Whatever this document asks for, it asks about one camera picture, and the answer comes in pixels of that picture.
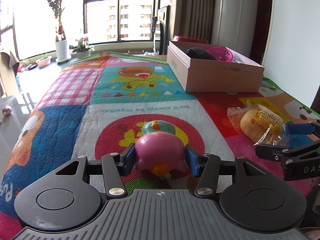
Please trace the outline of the small packaged bread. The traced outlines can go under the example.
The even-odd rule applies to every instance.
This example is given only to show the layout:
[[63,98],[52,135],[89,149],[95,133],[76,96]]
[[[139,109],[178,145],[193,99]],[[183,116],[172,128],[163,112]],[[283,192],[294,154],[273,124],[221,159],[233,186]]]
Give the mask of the small packaged bread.
[[289,145],[289,130],[278,114],[269,108],[248,101],[245,107],[229,107],[227,117],[238,133],[246,135],[253,145],[285,147]]

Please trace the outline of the pink green penguin toy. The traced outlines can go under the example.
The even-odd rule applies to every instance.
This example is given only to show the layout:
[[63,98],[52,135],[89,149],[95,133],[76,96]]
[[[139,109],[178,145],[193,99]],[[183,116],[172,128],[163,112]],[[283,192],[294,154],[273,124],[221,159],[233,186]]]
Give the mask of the pink green penguin toy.
[[176,136],[175,126],[163,120],[144,124],[135,142],[136,169],[161,179],[182,177],[187,173],[184,143]]

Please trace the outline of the pink cardboard box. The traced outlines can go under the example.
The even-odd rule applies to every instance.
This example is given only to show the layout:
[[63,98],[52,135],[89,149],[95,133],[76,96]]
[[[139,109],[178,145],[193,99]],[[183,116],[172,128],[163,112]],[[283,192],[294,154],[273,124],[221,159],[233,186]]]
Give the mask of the pink cardboard box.
[[194,59],[185,52],[190,48],[207,51],[213,45],[170,41],[167,63],[186,92],[257,92],[264,67],[229,49],[233,61]]

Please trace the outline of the pink toy basket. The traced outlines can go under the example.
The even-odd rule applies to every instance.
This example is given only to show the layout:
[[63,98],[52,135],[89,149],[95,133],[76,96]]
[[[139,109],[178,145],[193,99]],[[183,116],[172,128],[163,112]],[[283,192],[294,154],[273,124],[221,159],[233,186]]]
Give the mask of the pink toy basket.
[[207,49],[207,52],[210,53],[217,61],[223,62],[232,62],[233,54],[226,47],[215,46]]

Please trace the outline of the black plush toy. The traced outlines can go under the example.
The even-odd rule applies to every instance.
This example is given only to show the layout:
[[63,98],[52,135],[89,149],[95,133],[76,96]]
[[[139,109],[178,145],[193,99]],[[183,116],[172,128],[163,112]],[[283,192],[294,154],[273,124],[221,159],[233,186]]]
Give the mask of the black plush toy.
[[216,58],[212,54],[197,47],[187,49],[185,51],[185,54],[191,59],[216,60]]

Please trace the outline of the colourful cartoon play mat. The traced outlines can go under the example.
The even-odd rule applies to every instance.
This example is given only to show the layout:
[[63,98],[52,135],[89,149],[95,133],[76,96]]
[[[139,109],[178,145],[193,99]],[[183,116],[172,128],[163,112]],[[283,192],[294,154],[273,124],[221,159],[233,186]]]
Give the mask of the colourful cartoon play mat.
[[244,156],[281,176],[280,164],[257,158],[253,142],[229,121],[227,109],[248,102],[285,122],[318,118],[268,79],[257,93],[188,94],[163,61],[102,53],[71,64],[35,106],[10,156],[1,183],[1,239],[21,230],[14,200],[23,188],[74,157],[123,151],[152,120],[173,124],[177,137],[201,154]]

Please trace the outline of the white slippers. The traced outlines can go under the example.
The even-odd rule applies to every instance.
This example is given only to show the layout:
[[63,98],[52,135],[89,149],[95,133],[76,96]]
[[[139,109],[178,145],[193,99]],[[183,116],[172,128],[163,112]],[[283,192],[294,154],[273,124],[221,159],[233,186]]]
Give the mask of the white slippers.
[[158,56],[159,52],[158,51],[153,51],[153,52],[146,51],[143,55],[144,56]]

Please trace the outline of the pink flower pot plant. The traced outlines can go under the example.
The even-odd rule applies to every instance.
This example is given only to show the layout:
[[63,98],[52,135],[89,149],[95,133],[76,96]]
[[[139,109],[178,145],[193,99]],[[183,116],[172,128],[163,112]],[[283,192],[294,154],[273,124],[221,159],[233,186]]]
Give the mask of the pink flower pot plant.
[[78,59],[88,57],[94,51],[94,47],[89,44],[88,36],[77,38],[75,41],[77,42],[77,46],[73,49],[73,53],[76,54]]

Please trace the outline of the pink metallic ball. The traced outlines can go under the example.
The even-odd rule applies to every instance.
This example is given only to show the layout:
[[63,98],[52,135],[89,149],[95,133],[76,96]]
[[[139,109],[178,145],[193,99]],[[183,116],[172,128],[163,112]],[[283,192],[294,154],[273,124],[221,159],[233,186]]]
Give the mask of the pink metallic ball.
[[12,109],[10,106],[5,106],[3,109],[2,109],[2,114],[4,117],[8,117],[10,116],[12,113]]

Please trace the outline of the small planter bowl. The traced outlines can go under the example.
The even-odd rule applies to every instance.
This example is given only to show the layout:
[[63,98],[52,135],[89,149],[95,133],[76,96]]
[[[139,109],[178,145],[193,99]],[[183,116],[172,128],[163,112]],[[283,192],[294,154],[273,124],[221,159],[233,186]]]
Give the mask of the small planter bowl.
[[44,56],[38,60],[36,60],[36,64],[39,68],[46,67],[50,65],[52,56]]

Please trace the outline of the beige sofa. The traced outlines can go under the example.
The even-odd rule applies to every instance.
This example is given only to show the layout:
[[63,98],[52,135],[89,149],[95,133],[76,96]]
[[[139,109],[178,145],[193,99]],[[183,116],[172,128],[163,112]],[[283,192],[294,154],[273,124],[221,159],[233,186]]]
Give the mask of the beige sofa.
[[5,96],[20,93],[16,75],[20,62],[10,50],[1,49],[1,89]]

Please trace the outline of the white air conditioner column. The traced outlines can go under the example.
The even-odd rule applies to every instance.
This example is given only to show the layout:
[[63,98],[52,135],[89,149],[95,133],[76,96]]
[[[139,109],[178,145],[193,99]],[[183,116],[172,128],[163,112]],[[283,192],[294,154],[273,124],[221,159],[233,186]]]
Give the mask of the white air conditioner column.
[[211,44],[228,47],[249,57],[258,0],[215,0]]

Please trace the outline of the tall plant white pot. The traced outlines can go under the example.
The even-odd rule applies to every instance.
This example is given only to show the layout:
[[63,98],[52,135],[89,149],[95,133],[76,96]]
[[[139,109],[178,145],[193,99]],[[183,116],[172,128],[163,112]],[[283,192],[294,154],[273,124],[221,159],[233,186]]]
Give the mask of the tall plant white pot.
[[62,6],[63,0],[46,0],[50,9],[54,13],[54,17],[57,21],[55,30],[55,47],[56,47],[56,62],[63,63],[71,59],[71,54],[69,52],[69,46],[67,43],[67,38],[62,25],[62,13],[64,7]]

